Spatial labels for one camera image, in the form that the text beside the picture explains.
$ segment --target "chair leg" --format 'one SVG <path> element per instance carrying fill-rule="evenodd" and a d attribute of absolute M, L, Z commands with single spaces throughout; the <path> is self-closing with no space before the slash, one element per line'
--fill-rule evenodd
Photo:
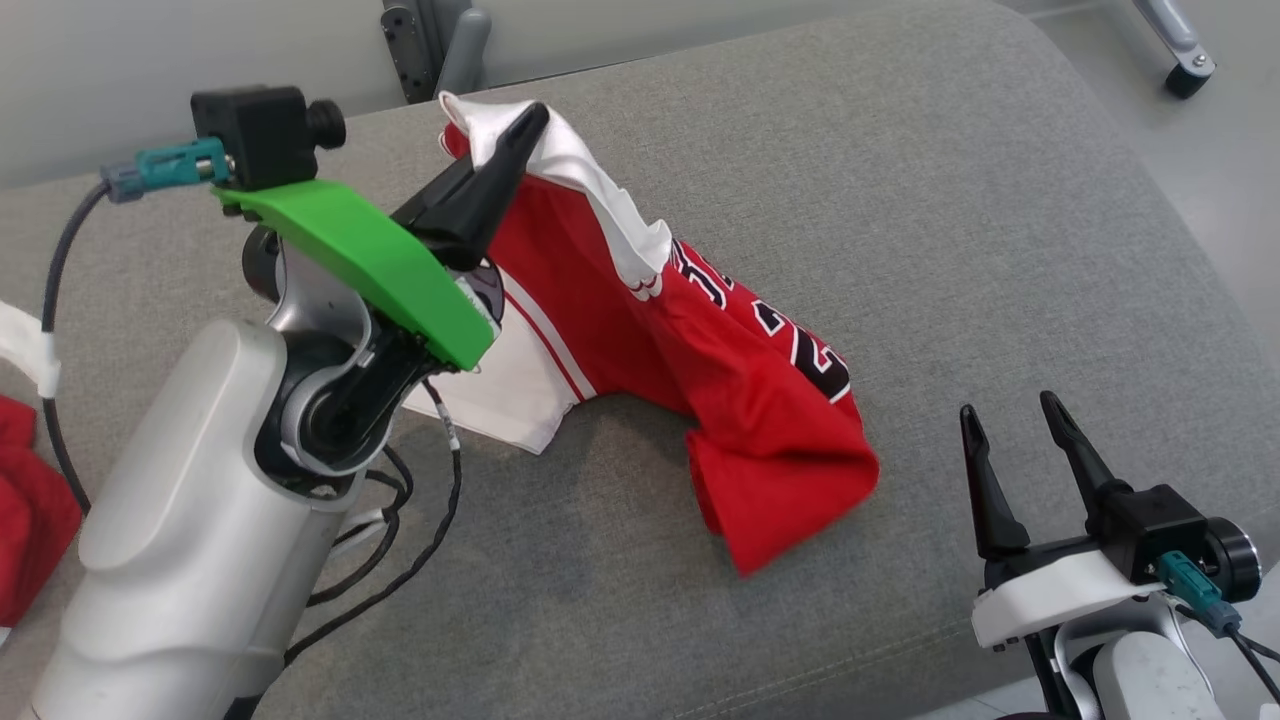
<path fill-rule="evenodd" d="M 484 47 L 492 26 L 489 14 L 479 8 L 471 8 L 458 17 L 433 97 L 444 91 L 462 95 L 484 90 Z"/>
<path fill-rule="evenodd" d="M 1134 0 L 1134 4 L 1178 60 L 1165 78 L 1165 87 L 1184 100 L 1196 95 L 1217 65 L 1201 46 L 1199 36 L 1178 0 Z"/>

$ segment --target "gray sofa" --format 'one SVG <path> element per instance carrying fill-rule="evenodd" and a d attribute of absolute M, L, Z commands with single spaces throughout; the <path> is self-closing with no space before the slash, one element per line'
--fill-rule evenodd
<path fill-rule="evenodd" d="M 1280 383 L 1138 158 L 1021 17 L 910 0 L 488 97 L 562 111 L 646 218 L 840 348 L 879 489 L 741 580 L 703 527 L 687 420 L 607 397 L 540 457 L 467 434 L 440 553 L 303 655 L 260 717 L 901 717 L 1029 675 L 969 629 L 982 565 L 957 410 L 977 405 L 1033 538 L 1069 537 L 1083 509 L 1043 388 L 1117 474 L 1172 483 L 1277 557 Z M 390 210 L 445 165 L 443 122 L 429 106 L 360 118 L 321 174 Z M 0 195 L 0 297 L 38 307 L 92 182 Z M 204 190 L 91 217 L 59 323 L 60 406 L 91 495 L 193 333 L 265 316 L 239 275 L 247 229 Z M 8 368 L 0 392 L 35 400 Z M 366 591 L 444 507 L 435 423 L 406 416 L 394 443 L 420 491 Z M 0 648 L 0 717 L 77 577 L 68 559 Z"/>

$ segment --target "chair wheel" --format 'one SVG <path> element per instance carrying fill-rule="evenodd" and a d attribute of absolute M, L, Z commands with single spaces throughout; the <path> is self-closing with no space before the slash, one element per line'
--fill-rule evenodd
<path fill-rule="evenodd" d="M 1181 65 L 1174 65 L 1172 72 L 1165 78 L 1165 87 L 1169 88 L 1169 92 L 1187 100 L 1192 95 L 1196 95 L 1196 91 L 1203 87 L 1208 82 L 1208 78 L 1210 76 L 1193 76 L 1184 70 Z"/>

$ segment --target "green plastic bracket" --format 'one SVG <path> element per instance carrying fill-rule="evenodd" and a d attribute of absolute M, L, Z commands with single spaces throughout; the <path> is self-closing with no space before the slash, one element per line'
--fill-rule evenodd
<path fill-rule="evenodd" d="M 404 228 L 349 187 L 307 181 L 257 192 L 214 188 L 224 205 L 260 215 L 436 357 L 471 370 L 498 336 L 480 300 Z"/>

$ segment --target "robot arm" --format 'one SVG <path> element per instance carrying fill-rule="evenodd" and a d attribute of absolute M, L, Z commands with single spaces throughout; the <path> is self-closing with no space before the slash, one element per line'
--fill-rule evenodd
<path fill-rule="evenodd" d="M 1024 644 L 1057 716 L 1221 717 L 1178 611 L 1230 632 L 1229 603 L 1251 600 L 1262 582 L 1252 542 L 1169 486 L 1134 491 L 1057 396 L 1041 393 L 1041 406 L 1071 464 L 1087 520 L 1084 536 L 1038 546 L 1005 500 L 977 411 L 960 410 L 974 534 L 987 561 L 973 610 L 978 643 L 996 651 Z M 1178 607 L 1184 602 L 1194 612 Z"/>
<path fill-rule="evenodd" d="M 200 140 L 105 170 L 106 195 L 218 183 L 228 214 L 260 224 L 244 275 L 276 306 L 196 337 L 102 483 L 24 717 L 252 716 L 403 396 L 498 333 L 484 255 L 548 120 L 535 104 L 484 168 L 456 161 L 410 222 L 314 179 L 315 145 L 346 138 L 332 102 L 252 87 L 197 94 L 192 111 Z"/>

